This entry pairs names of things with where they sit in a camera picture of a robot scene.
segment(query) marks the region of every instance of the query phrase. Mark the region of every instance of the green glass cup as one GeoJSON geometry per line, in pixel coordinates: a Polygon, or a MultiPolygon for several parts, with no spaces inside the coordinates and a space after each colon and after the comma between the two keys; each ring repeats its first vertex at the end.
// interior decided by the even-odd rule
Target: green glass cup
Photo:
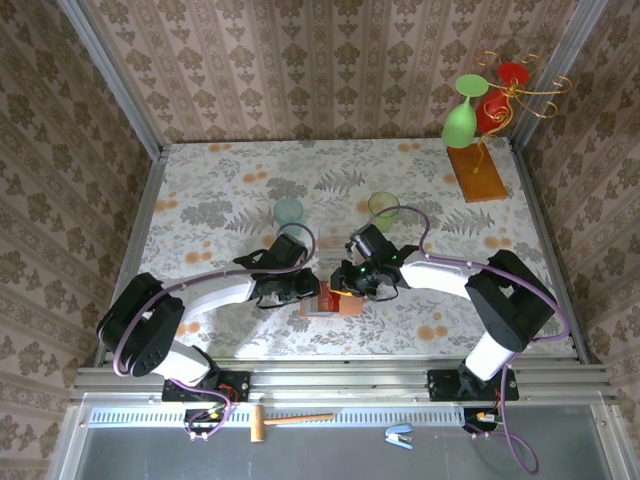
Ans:
{"type": "MultiPolygon", "coordinates": [[[[372,215],[389,207],[397,207],[400,202],[395,195],[388,192],[376,192],[369,199],[369,211],[372,215]]],[[[389,210],[388,212],[378,215],[373,224],[378,227],[381,232],[388,232],[398,217],[400,209],[389,210]]]]}
{"type": "MultiPolygon", "coordinates": [[[[279,200],[273,208],[273,216],[275,217],[277,224],[280,226],[291,222],[304,223],[304,209],[302,208],[302,204],[295,198],[283,198],[282,200],[279,200]]],[[[302,229],[292,225],[284,228],[282,231],[297,237],[302,229]]]]}

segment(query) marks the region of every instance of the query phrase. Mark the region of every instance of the blue stapler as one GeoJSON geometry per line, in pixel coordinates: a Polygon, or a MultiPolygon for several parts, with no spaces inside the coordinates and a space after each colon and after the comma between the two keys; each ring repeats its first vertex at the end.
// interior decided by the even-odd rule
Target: blue stapler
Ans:
{"type": "Polygon", "coordinates": [[[407,433],[413,432],[413,425],[410,423],[402,423],[400,425],[394,425],[393,427],[387,428],[387,431],[384,433],[385,441],[397,445],[398,447],[406,448],[407,450],[413,450],[413,445],[411,445],[411,437],[406,435],[407,433]]]}

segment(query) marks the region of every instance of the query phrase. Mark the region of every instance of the green wine glass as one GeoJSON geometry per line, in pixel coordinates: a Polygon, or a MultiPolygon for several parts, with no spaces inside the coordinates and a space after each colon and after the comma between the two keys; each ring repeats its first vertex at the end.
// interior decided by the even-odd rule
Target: green wine glass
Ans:
{"type": "Polygon", "coordinates": [[[466,98],[451,110],[442,130],[442,140],[451,148],[465,148],[471,145],[476,133],[476,112],[471,106],[472,97],[480,97],[489,90],[489,83],[480,75],[462,75],[456,80],[456,90],[466,98]]]}

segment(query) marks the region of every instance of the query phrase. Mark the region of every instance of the wooden hammer handle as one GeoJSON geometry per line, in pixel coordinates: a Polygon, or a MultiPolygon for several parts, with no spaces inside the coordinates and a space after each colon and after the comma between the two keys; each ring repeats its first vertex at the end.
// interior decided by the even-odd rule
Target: wooden hammer handle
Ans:
{"type": "Polygon", "coordinates": [[[286,425],[288,423],[320,422],[322,420],[333,420],[334,417],[333,413],[320,413],[317,415],[300,415],[298,417],[269,418],[264,420],[264,424],[286,425]]]}

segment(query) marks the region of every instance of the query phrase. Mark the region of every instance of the hammer head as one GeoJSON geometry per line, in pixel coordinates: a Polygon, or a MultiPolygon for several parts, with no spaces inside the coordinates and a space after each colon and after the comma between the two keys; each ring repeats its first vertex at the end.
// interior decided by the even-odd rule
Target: hammer head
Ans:
{"type": "Polygon", "coordinates": [[[253,405],[251,407],[251,442],[264,442],[264,405],[253,405]]]}

